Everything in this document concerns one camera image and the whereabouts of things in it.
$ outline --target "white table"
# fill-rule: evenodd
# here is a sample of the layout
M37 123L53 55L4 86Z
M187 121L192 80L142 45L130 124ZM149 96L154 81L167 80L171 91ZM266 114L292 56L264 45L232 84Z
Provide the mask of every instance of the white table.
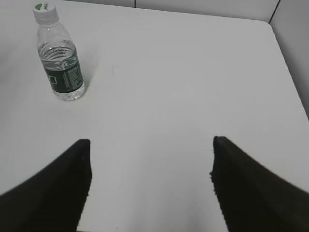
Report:
M0 3L0 193L89 138L80 230L224 232L215 135L309 191L308 119L268 24L70 1L57 10L91 80L74 102L51 92L30 3Z

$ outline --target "bottle label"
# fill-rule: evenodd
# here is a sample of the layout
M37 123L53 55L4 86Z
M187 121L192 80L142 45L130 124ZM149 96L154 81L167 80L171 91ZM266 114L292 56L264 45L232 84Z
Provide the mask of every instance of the bottle label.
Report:
M76 62L73 67L66 70L52 71L45 69L45 71L52 89L58 93L76 91L84 82L79 62Z

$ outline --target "plastic water bottle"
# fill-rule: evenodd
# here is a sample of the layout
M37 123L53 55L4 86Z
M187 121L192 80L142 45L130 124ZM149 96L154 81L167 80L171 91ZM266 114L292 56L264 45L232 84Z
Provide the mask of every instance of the plastic water bottle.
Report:
M39 24L37 49L54 94L61 100L72 101L85 91L84 79L75 45L59 22L56 7L48 2L33 8Z

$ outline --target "gray wall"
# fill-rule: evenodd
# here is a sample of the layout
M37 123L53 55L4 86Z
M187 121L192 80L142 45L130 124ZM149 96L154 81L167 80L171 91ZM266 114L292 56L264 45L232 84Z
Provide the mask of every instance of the gray wall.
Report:
M271 25L309 116L309 0L281 0Z
M278 0L136 0L136 7L269 22Z
M134 7L134 0L67 0L67 1L81 1L81 2L90 2L105 5Z

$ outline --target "bottle cap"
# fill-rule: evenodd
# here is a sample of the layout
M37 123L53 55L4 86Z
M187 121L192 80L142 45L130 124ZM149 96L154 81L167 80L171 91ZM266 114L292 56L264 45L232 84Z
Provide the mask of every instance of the bottle cap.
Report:
M39 3L35 5L32 11L38 24L50 25L59 20L56 7L51 3Z

